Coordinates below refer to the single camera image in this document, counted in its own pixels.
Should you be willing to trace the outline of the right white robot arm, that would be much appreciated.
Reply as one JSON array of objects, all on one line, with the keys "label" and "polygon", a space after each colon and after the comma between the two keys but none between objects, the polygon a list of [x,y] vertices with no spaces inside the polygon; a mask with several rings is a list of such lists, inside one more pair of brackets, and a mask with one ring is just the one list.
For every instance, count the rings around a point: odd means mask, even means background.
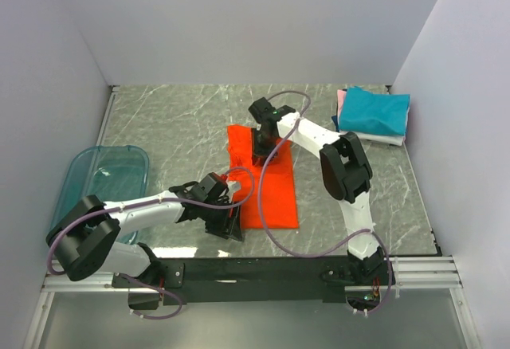
[{"label": "right white robot arm", "polygon": [[347,229],[347,238],[335,247],[305,257],[322,257],[346,245],[352,280],[368,284],[391,269],[387,251],[374,233],[369,201],[373,171],[356,134],[342,135],[304,117],[310,104],[311,99],[307,97],[298,112],[288,105],[275,108],[262,97],[249,106],[249,113],[258,125],[252,130],[252,159],[261,166],[257,208],[262,226],[268,229],[262,204],[265,174],[273,157],[290,141],[320,161],[324,187],[338,201]]}]

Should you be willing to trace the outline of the orange t-shirt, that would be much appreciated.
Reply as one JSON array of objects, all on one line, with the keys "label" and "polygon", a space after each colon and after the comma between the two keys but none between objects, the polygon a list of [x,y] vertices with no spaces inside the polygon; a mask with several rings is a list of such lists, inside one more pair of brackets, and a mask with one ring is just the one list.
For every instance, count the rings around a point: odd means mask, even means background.
[{"label": "orange t-shirt", "polygon": [[[233,124],[227,127],[231,180],[239,181],[241,189],[233,194],[233,200],[240,202],[252,190],[254,193],[241,206],[241,227],[262,229],[257,208],[257,190],[251,187],[254,180],[258,185],[262,168],[252,164],[251,130],[249,127]],[[296,229],[299,227],[291,143],[287,141],[269,164],[262,191],[262,205],[266,225],[270,229]]]}]

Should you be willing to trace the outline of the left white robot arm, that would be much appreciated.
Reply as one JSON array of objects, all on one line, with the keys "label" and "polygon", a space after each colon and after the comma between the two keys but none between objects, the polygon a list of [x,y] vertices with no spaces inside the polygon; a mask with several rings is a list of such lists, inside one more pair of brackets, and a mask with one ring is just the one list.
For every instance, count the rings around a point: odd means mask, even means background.
[{"label": "left white robot arm", "polygon": [[211,172],[199,182],[146,198],[103,202],[95,195],[85,196],[47,234],[49,260],[60,265],[48,270],[71,281],[110,270],[151,286],[159,277],[156,256],[145,245],[129,245],[120,238],[156,225],[200,219],[207,233],[241,241],[241,203],[233,199],[240,189],[238,181]]}]

